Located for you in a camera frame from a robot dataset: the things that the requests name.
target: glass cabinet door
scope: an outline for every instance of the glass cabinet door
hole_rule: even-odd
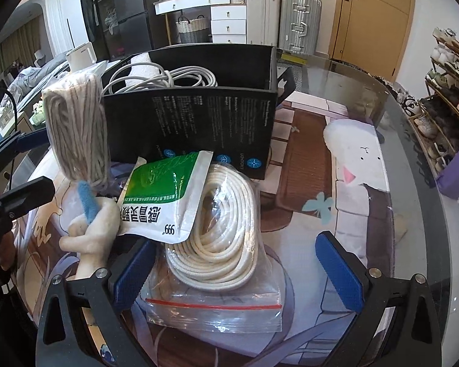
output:
[[[114,0],[97,0],[98,16],[110,60],[125,55]]]
[[[101,27],[97,0],[81,0],[81,3],[88,39],[93,45],[97,60],[109,60],[110,55],[106,47],[103,28]]]

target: plastic zip bag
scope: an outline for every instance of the plastic zip bag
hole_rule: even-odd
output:
[[[189,153],[146,164],[139,158],[124,187],[119,234],[175,244],[190,234],[212,152]]]
[[[211,165],[189,239],[160,247],[141,290],[148,321],[213,332],[281,331],[280,290],[259,213],[255,185],[232,167]]]

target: wooden door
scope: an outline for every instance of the wooden door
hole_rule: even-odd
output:
[[[412,0],[341,0],[333,58],[392,79],[404,51]]]

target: coiled white rope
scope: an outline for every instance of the coiled white rope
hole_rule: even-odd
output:
[[[207,196],[218,204],[220,215],[203,233],[203,200]],[[229,291],[247,283],[258,258],[257,208],[255,193],[241,174],[211,165],[189,238],[165,245],[175,277],[202,291]]]
[[[49,141],[69,180],[91,186],[109,178],[107,123],[102,83],[91,73],[73,73],[43,90]]]
[[[142,76],[125,76],[116,79],[116,77],[122,71],[129,69],[133,66],[152,66],[159,70],[159,74],[152,78],[146,78]],[[135,90],[143,90],[143,89],[152,89],[152,88],[168,88],[168,87],[176,87],[175,81],[179,79],[192,79],[194,80],[194,84],[192,87],[217,87],[218,83],[216,81],[216,76],[210,70],[200,67],[200,66],[186,66],[181,67],[180,69],[175,70],[165,70],[163,67],[158,65],[157,63],[152,62],[137,62],[137,63],[130,63],[129,65],[125,65],[117,70],[112,77],[110,78],[109,84],[104,88],[102,91],[102,95],[104,95],[107,91],[110,94],[113,93],[112,86],[126,80],[141,80],[140,83],[134,85],[128,85],[126,87],[121,88],[120,90],[116,91],[116,94],[121,94],[123,92],[135,91]]]

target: green and white packet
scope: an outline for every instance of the green and white packet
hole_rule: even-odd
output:
[[[118,201],[119,235],[137,234],[168,244],[187,240],[211,161],[212,152],[148,164],[139,158]]]

